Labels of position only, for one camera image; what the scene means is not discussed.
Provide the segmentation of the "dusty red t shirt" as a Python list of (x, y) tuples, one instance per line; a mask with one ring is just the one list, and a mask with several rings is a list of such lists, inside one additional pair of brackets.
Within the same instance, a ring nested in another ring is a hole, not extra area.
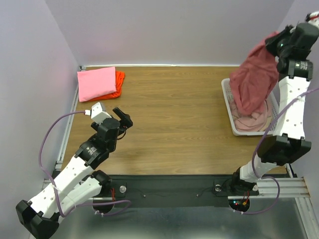
[(244, 62), (229, 76), (229, 86), (240, 114), (248, 116), (264, 110), (264, 101), (275, 87), (279, 73), (275, 56), (261, 40)]

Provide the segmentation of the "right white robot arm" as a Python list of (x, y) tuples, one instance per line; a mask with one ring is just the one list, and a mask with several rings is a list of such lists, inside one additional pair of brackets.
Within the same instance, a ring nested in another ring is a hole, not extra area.
[(293, 163), (311, 149), (305, 139), (303, 117), (305, 96), (313, 76), (313, 63), (307, 59), (319, 37), (319, 25), (314, 20), (288, 25), (265, 40), (268, 53), (278, 58), (280, 104), (271, 136), (263, 136), (253, 158), (237, 169), (229, 182), (234, 194), (251, 191), (257, 181), (278, 166)]

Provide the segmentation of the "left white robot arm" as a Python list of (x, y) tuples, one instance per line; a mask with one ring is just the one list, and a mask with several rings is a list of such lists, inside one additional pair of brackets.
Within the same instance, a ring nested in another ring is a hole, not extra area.
[[(114, 207), (124, 203), (128, 208), (129, 200), (115, 200), (115, 189), (111, 186), (110, 177), (97, 167), (114, 152), (117, 141), (124, 137), (127, 129), (133, 126), (130, 116), (119, 108), (113, 112), (118, 119), (109, 115), (102, 104), (95, 104), (83, 113), (90, 116), (91, 127), (96, 131), (70, 159), (67, 166), (52, 178), (50, 183), (30, 200), (21, 200), (16, 206), (20, 223), (36, 239), (49, 239), (57, 231), (60, 222), (74, 209), (83, 206), (96, 208), (96, 214), (104, 216), (101, 207)], [(109, 201), (88, 203), (96, 196), (111, 194)]]

